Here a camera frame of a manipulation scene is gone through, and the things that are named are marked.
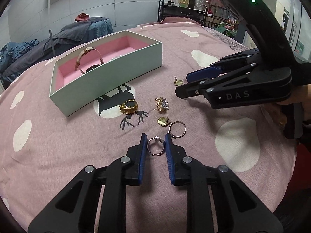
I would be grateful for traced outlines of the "blue crumpled bedding pile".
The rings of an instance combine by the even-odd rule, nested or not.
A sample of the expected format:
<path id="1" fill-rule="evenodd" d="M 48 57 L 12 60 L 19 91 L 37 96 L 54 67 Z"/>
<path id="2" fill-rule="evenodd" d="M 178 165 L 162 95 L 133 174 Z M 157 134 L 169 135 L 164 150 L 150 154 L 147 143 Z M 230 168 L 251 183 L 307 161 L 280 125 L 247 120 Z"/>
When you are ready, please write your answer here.
<path id="1" fill-rule="evenodd" d="M 1 74 L 17 61 L 20 57 L 31 51 L 36 45 L 39 44 L 37 39 L 33 39 L 29 42 L 8 42 L 1 49 Z"/>

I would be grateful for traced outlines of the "clear plastic bottle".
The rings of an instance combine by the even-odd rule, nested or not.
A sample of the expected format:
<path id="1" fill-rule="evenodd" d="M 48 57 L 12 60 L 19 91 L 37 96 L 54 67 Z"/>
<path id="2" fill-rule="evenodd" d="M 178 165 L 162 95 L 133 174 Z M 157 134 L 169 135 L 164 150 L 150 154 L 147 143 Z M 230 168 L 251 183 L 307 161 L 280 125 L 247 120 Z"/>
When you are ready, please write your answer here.
<path id="1" fill-rule="evenodd" d="M 195 0 L 195 9 L 204 10 L 204 0 Z"/>

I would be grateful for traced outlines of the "gold crystal cluster brooch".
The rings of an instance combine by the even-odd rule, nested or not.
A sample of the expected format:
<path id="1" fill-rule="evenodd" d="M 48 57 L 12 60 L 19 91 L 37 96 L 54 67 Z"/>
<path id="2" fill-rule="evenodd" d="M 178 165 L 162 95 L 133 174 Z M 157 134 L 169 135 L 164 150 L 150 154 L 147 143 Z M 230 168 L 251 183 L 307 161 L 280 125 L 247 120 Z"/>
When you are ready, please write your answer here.
<path id="1" fill-rule="evenodd" d="M 165 98 L 163 97 L 156 98 L 155 102 L 156 107 L 154 110 L 158 111 L 159 113 L 166 113 L 169 110 L 169 103 Z"/>

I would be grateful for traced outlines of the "red cloth on bed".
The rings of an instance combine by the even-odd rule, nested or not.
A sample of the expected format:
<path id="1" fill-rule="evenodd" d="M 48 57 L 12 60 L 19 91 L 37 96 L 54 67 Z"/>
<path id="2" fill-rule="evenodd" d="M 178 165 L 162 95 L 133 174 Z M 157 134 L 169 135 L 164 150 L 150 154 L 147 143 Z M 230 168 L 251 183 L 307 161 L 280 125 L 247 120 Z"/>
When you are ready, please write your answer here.
<path id="1" fill-rule="evenodd" d="M 89 14 L 81 13 L 75 18 L 76 22 L 88 21 L 90 18 Z"/>

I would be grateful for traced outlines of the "dark brown bottle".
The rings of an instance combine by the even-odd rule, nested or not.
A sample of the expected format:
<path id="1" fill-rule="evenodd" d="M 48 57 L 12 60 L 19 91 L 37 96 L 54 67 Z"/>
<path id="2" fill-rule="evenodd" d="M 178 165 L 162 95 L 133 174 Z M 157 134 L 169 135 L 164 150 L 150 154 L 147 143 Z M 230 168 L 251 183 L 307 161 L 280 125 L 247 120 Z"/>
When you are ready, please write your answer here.
<path id="1" fill-rule="evenodd" d="M 194 9 L 195 8 L 195 4 L 196 4 L 196 0 L 189 0 L 188 8 L 189 9 Z"/>

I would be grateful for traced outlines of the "massage bed dark blanket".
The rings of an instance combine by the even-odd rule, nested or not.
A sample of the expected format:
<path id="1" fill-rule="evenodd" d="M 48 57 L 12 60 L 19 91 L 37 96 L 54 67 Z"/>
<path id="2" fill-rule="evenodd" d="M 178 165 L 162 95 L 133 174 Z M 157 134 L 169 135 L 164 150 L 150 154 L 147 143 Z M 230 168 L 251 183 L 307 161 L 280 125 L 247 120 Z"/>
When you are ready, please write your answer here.
<path id="1" fill-rule="evenodd" d="M 66 25 L 52 38 L 39 42 L 31 51 L 12 63 L 1 74 L 1 79 L 11 83 L 21 73 L 38 62 L 51 59 L 71 48 L 111 33 L 113 33 L 112 23 L 109 18 L 105 17 L 91 17 L 88 21 Z"/>

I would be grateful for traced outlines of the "black metal trolley rack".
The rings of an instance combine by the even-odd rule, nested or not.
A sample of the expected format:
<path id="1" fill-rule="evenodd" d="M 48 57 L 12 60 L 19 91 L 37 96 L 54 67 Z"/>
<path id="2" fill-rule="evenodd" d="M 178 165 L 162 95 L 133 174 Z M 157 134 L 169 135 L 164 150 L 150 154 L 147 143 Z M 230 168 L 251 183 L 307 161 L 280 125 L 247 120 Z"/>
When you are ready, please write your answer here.
<path id="1" fill-rule="evenodd" d="M 184 7 L 173 6 L 165 0 L 158 3 L 158 22 L 167 17 L 186 17 L 198 22 L 201 26 L 216 28 L 222 22 L 226 23 L 229 18 L 229 12 L 223 7 L 212 5 L 211 11 L 202 11 Z"/>

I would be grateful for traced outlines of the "pale green pink-lined box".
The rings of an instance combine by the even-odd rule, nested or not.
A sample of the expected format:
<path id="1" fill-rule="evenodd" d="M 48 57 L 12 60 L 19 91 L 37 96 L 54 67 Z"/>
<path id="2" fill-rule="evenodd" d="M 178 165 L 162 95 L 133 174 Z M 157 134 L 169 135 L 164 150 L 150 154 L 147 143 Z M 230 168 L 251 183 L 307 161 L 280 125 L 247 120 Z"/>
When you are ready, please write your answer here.
<path id="1" fill-rule="evenodd" d="M 95 47 L 104 64 L 82 75 L 74 71 L 78 54 Z M 69 116 L 109 91 L 162 66 L 162 43 L 123 30 L 63 53 L 54 61 L 50 99 Z"/>

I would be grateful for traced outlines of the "small gold clip earring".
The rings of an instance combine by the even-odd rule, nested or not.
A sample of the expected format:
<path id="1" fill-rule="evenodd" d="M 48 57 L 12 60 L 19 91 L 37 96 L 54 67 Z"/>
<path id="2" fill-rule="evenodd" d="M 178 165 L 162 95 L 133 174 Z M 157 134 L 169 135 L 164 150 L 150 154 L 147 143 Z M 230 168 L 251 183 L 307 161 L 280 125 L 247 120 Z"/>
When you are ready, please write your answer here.
<path id="1" fill-rule="evenodd" d="M 184 84 L 183 80 L 181 79 L 177 79 L 176 77 L 174 78 L 174 85 L 179 87 L 182 86 Z"/>

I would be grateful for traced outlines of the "gold heart earring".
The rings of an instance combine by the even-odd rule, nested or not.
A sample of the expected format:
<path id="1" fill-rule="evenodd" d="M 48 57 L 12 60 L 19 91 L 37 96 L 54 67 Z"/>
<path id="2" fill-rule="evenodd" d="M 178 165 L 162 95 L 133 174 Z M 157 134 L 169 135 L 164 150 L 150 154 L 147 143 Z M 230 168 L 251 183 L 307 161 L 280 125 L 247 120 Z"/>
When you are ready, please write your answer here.
<path id="1" fill-rule="evenodd" d="M 167 127 L 168 125 L 170 125 L 171 121 L 168 117 L 162 116 L 157 120 L 157 123 L 162 127 Z"/>

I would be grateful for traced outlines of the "pink polka dot bedspread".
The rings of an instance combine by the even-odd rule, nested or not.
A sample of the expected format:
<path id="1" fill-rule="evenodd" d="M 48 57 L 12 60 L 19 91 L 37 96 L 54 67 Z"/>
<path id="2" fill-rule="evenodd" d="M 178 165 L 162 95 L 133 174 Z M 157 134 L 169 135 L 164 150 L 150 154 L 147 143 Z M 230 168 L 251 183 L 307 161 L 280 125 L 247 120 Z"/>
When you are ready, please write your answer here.
<path id="1" fill-rule="evenodd" d="M 163 44 L 163 64 L 65 117 L 49 97 L 54 59 L 37 63 L 1 94 L 1 201 L 23 227 L 86 165 L 111 164 L 142 133 L 164 138 L 155 99 L 169 102 L 174 143 L 204 165 L 227 165 L 270 209 L 284 197 L 296 161 L 263 106 L 214 110 L 202 97 L 179 99 L 174 78 L 245 50 L 195 23 L 138 26 Z"/>

